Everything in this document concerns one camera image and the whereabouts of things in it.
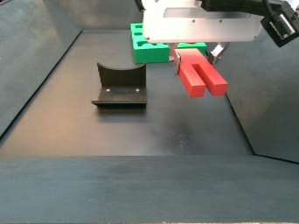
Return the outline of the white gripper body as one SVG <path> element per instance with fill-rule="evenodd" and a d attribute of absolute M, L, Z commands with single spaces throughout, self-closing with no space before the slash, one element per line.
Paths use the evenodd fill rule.
<path fill-rule="evenodd" d="M 261 17 L 244 12 L 209 12 L 198 0 L 141 0 L 142 34 L 149 43 L 252 41 Z"/>

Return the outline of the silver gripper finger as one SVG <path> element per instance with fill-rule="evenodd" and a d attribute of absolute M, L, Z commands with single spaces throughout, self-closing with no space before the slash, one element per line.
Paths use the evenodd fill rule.
<path fill-rule="evenodd" d="M 176 43 L 170 43 L 169 44 L 169 61 L 172 62 L 172 67 L 173 67 L 173 73 L 178 74 L 180 71 L 180 63 L 181 63 L 181 56 L 180 54 L 176 52 L 177 49 L 177 44 Z"/>
<path fill-rule="evenodd" d="M 224 42 L 219 42 L 213 48 L 213 50 L 208 53 L 208 62 L 215 65 L 219 61 L 221 54 L 228 49 L 229 44 Z"/>

